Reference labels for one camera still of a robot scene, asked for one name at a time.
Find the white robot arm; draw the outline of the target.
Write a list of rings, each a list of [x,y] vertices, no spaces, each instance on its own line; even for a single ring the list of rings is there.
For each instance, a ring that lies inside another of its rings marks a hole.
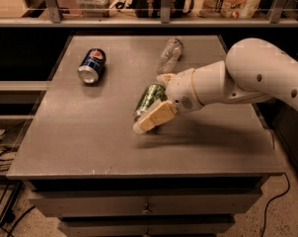
[[[223,61],[162,74],[157,80],[166,87],[167,99],[154,101],[137,119],[133,130],[138,134],[178,113],[215,103],[253,104],[276,98],[298,112],[298,61],[263,39],[242,39]]]

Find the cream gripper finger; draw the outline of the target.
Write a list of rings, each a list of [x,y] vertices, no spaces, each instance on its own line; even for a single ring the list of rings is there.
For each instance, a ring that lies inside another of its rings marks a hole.
[[[170,100],[157,100],[133,125],[133,131],[137,134],[146,133],[173,119],[177,112],[177,107]]]
[[[160,74],[156,77],[157,82],[163,87],[167,87],[169,82],[175,77],[174,73]]]

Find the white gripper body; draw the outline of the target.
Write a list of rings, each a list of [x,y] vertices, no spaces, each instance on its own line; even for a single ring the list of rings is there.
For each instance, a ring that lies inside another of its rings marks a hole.
[[[191,68],[174,74],[167,84],[166,95],[181,113],[198,111],[203,107],[193,89],[193,73]]]

